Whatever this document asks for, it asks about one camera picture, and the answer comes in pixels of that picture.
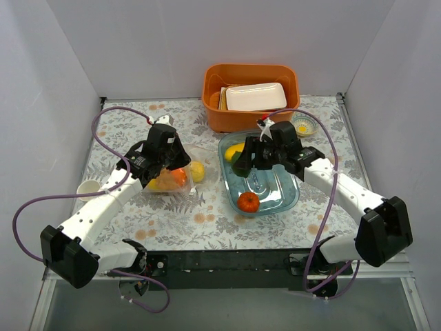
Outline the bright yellow lemon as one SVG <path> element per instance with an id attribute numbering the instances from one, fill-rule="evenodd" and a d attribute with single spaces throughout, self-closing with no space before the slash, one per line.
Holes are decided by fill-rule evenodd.
<path id="1" fill-rule="evenodd" d="M 148 185 L 147 185 L 147 189 L 148 190 L 158 190 L 158 184 L 157 184 L 157 180 L 156 179 L 152 179 Z"/>

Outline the orange fruit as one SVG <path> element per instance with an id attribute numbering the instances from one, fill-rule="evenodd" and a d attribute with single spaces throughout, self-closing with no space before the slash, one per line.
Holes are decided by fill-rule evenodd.
<path id="1" fill-rule="evenodd" d="M 171 175 L 178 188 L 182 188 L 187 183 L 187 175 L 183 168 L 171 171 Z"/>

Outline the yellow mango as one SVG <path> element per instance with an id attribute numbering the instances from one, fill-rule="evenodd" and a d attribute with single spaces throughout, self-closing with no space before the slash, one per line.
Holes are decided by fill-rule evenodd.
<path id="1" fill-rule="evenodd" d="M 244 143 L 237 143 L 235 145 L 228 147 L 228 149 L 226 149 L 226 151 L 224 153 L 225 160 L 230 163 L 232 161 L 233 156 L 236 153 L 239 153 L 239 154 L 242 153 L 244 147 L 245 147 Z"/>

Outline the pale yellow lemon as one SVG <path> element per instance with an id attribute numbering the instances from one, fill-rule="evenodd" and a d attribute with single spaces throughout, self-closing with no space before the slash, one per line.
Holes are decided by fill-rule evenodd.
<path id="1" fill-rule="evenodd" d="M 205 178 L 205 167 L 199 161 L 190 163 L 190 173 L 194 183 L 200 183 Z"/>

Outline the clear zip top bag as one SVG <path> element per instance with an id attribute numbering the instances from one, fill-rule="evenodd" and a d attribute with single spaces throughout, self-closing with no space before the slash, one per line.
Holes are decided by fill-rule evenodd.
<path id="1" fill-rule="evenodd" d="M 200 183 L 194 183 L 190 173 L 190 163 L 183 169 L 187 175 L 187 183 L 176 190 L 162 191 L 162 190 L 147 190 L 144 189 L 145 193 L 195 193 L 196 190 L 202 190 L 206 188 L 211 188 L 213 185 L 217 184 L 221 177 L 221 168 L 217 153 L 205 148 L 198 147 L 192 144 L 184 145 L 185 151 L 191 158 L 192 161 L 199 161 L 205 167 L 205 178 Z"/>

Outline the small orange pumpkin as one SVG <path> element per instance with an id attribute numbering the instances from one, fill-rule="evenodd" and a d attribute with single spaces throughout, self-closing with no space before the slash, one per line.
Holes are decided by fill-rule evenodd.
<path id="1" fill-rule="evenodd" d="M 243 212 L 255 213 L 260 207 L 260 200 L 257 194 L 253 192 L 244 192 L 239 196 L 237 206 L 238 209 Z"/>

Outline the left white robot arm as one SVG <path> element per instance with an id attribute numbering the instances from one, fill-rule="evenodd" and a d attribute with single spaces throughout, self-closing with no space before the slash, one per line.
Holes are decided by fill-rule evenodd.
<path id="1" fill-rule="evenodd" d="M 128 164 L 117 163 L 100 196 L 59 227 L 47 226 L 40 235 L 43 263 L 75 288 L 113 269 L 133 276 L 144 273 L 147 250 L 140 243 L 131 239 L 109 245 L 94 242 L 120 209 L 162 169 L 183 168 L 191 161 L 176 129 L 164 123 L 155 123 L 146 140 L 133 145 L 125 159 Z"/>

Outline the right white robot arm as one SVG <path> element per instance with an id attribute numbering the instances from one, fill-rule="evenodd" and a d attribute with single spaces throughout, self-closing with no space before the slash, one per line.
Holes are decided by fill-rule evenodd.
<path id="1" fill-rule="evenodd" d="M 331 272 L 337 263 L 363 260 L 373 267 L 402 252 L 413 242 L 405 202 L 386 199 L 362 187 L 314 147 L 305 147 L 288 121 L 258 121 L 261 134 L 248 136 L 241 154 L 232 159 L 240 177 L 251 170 L 270 170 L 275 165 L 301 181 L 318 188 L 358 224 L 356 234 L 322 240 L 314 250 L 312 267 L 320 274 Z"/>

